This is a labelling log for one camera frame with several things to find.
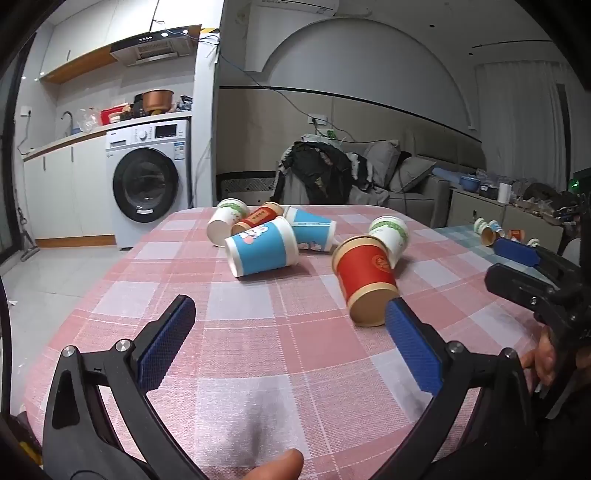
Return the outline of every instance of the range hood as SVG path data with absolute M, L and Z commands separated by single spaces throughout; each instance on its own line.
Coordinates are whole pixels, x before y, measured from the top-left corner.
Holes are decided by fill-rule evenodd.
M 111 56 L 131 67 L 191 55 L 196 42 L 188 33 L 188 27 L 180 27 L 129 37 L 111 45 Z

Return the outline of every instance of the blue container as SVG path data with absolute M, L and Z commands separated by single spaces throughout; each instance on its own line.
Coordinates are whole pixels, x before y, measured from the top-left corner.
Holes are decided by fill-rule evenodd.
M 298 248 L 330 251 L 335 238 L 335 221 L 294 207 L 289 207 L 284 216 L 293 228 Z
M 460 185 L 468 192 L 477 192 L 480 186 L 480 180 L 470 175 L 460 175 Z
M 283 217 L 225 239 L 226 255 L 235 277 L 295 265 L 296 237 Z

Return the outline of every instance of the washing machine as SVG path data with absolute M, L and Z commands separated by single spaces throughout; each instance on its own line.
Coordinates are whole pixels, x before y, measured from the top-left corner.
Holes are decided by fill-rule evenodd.
M 192 203 L 189 121 L 107 132 L 106 171 L 115 241 L 133 247 L 168 215 Z

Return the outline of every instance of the white cabinet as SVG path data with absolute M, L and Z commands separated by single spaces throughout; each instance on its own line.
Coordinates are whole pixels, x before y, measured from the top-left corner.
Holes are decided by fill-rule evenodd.
M 74 196 L 82 235 L 111 235 L 109 194 L 112 188 L 106 178 L 105 137 L 84 140 L 72 148 Z
M 103 0 L 65 20 L 70 26 L 70 60 L 106 45 L 105 38 L 117 0 Z
M 25 191 L 36 238 L 81 236 L 72 189 L 72 149 L 64 147 L 25 162 Z
M 112 235 L 105 138 L 27 160 L 25 194 L 35 238 Z
M 160 0 L 150 31 L 189 25 L 219 28 L 222 8 L 223 0 Z
M 119 0 L 105 44 L 149 32 L 157 4 L 158 0 Z
M 103 0 L 57 24 L 47 46 L 40 76 L 107 45 L 105 39 L 116 6 L 117 0 Z

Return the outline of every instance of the control panel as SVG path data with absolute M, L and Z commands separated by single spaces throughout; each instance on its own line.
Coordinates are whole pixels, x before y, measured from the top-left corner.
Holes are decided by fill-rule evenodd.
M 182 141 L 187 137 L 187 120 L 134 125 L 107 132 L 106 148 L 118 148 L 162 140 Z

